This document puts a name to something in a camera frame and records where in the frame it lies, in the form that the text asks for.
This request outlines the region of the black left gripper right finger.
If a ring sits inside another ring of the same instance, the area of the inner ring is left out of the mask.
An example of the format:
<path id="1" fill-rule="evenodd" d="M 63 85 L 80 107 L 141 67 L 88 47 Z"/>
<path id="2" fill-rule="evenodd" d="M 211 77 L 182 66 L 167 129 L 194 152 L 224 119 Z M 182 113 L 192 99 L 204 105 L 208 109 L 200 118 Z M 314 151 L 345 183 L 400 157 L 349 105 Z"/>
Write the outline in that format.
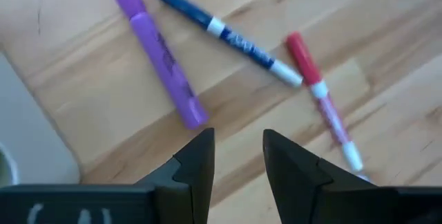
<path id="1" fill-rule="evenodd" d="M 374 185 L 272 129 L 263 153 L 282 224 L 442 224 L 442 187 Z"/>

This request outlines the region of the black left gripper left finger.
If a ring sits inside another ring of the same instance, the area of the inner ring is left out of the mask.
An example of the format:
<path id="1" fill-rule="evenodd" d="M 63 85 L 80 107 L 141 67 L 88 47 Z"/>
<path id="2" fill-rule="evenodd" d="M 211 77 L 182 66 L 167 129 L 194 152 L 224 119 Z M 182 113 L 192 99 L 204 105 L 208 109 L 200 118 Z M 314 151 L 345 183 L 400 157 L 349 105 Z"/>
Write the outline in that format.
<path id="1" fill-rule="evenodd" d="M 3 187 L 0 224 L 207 224 L 214 157 L 208 128 L 132 185 Z"/>

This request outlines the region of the purple thick highlighter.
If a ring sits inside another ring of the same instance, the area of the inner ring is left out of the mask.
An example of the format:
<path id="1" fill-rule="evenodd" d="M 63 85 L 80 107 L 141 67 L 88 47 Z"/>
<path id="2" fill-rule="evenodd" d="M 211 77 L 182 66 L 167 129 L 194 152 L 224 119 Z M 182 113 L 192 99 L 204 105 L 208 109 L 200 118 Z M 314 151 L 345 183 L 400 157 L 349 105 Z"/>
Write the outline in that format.
<path id="1" fill-rule="evenodd" d="M 186 127 L 196 129 L 208 116 L 193 92 L 182 67 L 174 58 L 143 0 L 116 0 L 126 15 L 157 76 L 167 90 Z"/>

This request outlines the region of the dark red dry erase marker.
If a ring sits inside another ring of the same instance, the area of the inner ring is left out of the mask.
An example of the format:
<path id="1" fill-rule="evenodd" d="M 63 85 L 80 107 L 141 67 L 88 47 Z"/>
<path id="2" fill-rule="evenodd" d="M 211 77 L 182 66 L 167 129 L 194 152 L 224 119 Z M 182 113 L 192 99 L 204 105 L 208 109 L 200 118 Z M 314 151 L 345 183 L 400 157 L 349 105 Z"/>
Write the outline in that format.
<path id="1" fill-rule="evenodd" d="M 329 127 L 333 139 L 341 146 L 343 157 L 351 171 L 362 178 L 370 181 L 364 172 L 363 159 L 354 141 L 350 138 L 337 108 L 334 106 L 329 88 L 323 79 L 320 70 L 315 64 L 309 49 L 299 32 L 291 33 L 286 40 L 298 70 L 304 77 L 303 82 L 309 87 L 312 96 L 316 100 L 319 111 Z"/>

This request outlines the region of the light grey plastic bin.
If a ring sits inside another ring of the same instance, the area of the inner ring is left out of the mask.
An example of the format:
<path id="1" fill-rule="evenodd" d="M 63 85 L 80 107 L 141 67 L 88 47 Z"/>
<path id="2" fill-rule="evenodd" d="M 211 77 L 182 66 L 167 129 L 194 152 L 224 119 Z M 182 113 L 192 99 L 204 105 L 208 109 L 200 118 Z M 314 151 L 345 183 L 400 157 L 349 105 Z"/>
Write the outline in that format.
<path id="1" fill-rule="evenodd" d="M 74 155 L 0 52 L 0 188 L 79 181 Z"/>

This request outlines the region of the blue dry erase marker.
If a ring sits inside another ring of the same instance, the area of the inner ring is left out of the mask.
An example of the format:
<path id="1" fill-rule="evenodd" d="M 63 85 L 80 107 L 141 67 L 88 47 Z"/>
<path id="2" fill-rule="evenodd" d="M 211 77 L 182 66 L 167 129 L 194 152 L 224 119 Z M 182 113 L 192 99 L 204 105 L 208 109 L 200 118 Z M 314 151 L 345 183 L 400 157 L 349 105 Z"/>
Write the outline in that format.
<path id="1" fill-rule="evenodd" d="M 248 56 L 256 64 L 273 73 L 280 80 L 288 83 L 292 87 L 302 85 L 303 78 L 293 68 L 275 59 L 269 53 L 257 47 L 253 42 L 246 40 L 241 34 L 233 31 L 223 21 L 214 17 L 207 11 L 199 8 L 189 0 L 162 0 L 165 4 L 194 21 L 206 32 L 224 41 L 230 47 L 239 50 Z"/>

